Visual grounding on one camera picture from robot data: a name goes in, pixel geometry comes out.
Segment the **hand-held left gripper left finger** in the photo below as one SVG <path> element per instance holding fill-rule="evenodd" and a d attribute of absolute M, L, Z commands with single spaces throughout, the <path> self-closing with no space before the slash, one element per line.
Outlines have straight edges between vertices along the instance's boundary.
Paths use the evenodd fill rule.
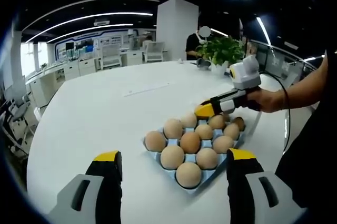
<path fill-rule="evenodd" d="M 76 175 L 58 194 L 47 218 L 51 223 L 121 223 L 122 155 L 96 156 L 85 174 Z"/>

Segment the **person's right hand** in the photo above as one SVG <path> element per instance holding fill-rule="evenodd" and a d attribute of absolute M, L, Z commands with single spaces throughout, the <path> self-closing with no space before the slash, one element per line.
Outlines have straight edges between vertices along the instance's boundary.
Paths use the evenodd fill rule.
<path fill-rule="evenodd" d="M 286 109 L 286 99 L 283 90 L 269 91 L 259 88 L 247 95 L 247 99 L 256 102 L 260 111 L 273 113 Z"/>

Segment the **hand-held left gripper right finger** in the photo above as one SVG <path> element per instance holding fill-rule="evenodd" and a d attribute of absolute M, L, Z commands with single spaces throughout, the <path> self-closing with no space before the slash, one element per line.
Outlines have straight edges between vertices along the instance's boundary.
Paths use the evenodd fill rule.
<path fill-rule="evenodd" d="M 263 170 L 247 150 L 227 151 L 227 194 L 230 223 L 305 223 L 307 209 L 275 173 Z"/>

